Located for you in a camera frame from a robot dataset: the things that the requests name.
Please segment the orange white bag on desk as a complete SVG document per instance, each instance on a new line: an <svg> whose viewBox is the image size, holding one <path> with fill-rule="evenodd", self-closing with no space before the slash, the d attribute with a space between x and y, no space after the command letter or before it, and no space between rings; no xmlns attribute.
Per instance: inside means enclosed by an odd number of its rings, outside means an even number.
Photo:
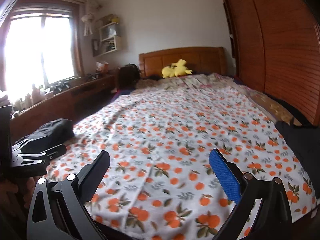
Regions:
<svg viewBox="0 0 320 240"><path fill-rule="evenodd" d="M96 65L96 71L97 72L100 72L100 73L107 73L108 72L108 67L109 67L109 64L105 61L97 61L95 63Z"/></svg>

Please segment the dark wooden chair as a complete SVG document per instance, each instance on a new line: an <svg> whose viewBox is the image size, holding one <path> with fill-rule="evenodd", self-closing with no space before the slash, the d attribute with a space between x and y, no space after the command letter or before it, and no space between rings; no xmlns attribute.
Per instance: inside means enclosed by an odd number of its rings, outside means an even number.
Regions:
<svg viewBox="0 0 320 240"><path fill-rule="evenodd" d="M134 89L140 80L140 70L135 64L127 64L118 68L119 89Z"/></svg>

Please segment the black garment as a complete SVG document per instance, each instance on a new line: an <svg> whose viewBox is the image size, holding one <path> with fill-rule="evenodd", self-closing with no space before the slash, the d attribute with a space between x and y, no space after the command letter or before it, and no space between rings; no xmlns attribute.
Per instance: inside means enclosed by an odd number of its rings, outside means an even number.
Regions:
<svg viewBox="0 0 320 240"><path fill-rule="evenodd" d="M294 152L311 180L319 180L319 128L276 122L276 129Z"/></svg>

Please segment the orange-print white bed sheet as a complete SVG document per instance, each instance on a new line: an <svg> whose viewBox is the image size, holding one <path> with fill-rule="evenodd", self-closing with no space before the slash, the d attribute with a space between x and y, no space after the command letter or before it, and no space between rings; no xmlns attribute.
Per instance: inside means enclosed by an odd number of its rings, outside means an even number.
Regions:
<svg viewBox="0 0 320 240"><path fill-rule="evenodd" d="M242 172L279 177L298 220L319 203L274 123L232 87L139 89L77 123L47 179L77 173L105 150L92 218L135 239L210 239L234 203L209 164L218 149Z"/></svg>

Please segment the white wall shelf with books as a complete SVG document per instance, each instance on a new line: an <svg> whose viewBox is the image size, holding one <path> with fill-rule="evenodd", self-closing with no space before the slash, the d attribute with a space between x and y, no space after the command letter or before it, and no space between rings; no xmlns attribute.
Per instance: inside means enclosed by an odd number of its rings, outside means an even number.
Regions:
<svg viewBox="0 0 320 240"><path fill-rule="evenodd" d="M120 18L109 14L98 19L94 24L92 37L92 52L94 57L100 57L122 50Z"/></svg>

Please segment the dark garment at bed edge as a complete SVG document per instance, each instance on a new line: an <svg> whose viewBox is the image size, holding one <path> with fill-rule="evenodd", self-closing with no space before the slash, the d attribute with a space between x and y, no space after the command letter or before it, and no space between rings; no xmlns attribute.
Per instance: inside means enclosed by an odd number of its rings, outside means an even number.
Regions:
<svg viewBox="0 0 320 240"><path fill-rule="evenodd" d="M39 139L44 148L50 148L72 139L73 122L69 119L56 119L50 121L29 135L30 139Z"/></svg>

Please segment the window with wooden frame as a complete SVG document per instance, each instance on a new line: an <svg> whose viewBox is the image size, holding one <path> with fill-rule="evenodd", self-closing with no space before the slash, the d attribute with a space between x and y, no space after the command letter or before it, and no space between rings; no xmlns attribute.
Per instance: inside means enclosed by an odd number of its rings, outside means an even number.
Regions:
<svg viewBox="0 0 320 240"><path fill-rule="evenodd" d="M79 3L19 0L1 26L1 90L25 94L84 75Z"/></svg>

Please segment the wooden louvered wardrobe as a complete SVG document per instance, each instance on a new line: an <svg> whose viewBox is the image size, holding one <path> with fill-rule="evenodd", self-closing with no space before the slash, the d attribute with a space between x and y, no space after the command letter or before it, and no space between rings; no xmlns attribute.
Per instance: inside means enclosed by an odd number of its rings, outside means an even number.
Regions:
<svg viewBox="0 0 320 240"><path fill-rule="evenodd" d="M236 73L319 125L319 23L303 0L223 0Z"/></svg>

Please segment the yellow Pikachu plush toy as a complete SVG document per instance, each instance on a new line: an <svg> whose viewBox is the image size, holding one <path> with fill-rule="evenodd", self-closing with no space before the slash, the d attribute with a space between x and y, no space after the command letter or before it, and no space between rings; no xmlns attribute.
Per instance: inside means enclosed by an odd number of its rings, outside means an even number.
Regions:
<svg viewBox="0 0 320 240"><path fill-rule="evenodd" d="M185 75L191 75L193 71L188 69L186 66L186 61L179 59L178 62L172 63L170 66L166 66L162 69L162 77L164 79L171 77L179 77Z"/></svg>

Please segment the wooden desk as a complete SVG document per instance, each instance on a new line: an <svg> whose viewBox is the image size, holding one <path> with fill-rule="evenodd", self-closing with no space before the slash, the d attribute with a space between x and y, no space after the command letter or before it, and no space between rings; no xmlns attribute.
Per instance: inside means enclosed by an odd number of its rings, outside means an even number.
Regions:
<svg viewBox="0 0 320 240"><path fill-rule="evenodd" d="M72 120L76 124L106 106L115 87L115 77L106 75L39 102L11 120L11 143L14 144L43 124L59 118Z"/></svg>

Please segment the beige patterned mattress edge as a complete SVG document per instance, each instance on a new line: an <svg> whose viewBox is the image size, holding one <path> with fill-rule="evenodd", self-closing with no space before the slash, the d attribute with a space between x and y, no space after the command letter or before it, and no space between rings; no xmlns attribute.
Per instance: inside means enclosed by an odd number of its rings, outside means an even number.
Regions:
<svg viewBox="0 0 320 240"><path fill-rule="evenodd" d="M283 121L296 126L302 125L285 107L265 94L244 85L235 85L234 88L247 96L251 103L258 107L272 122Z"/></svg>

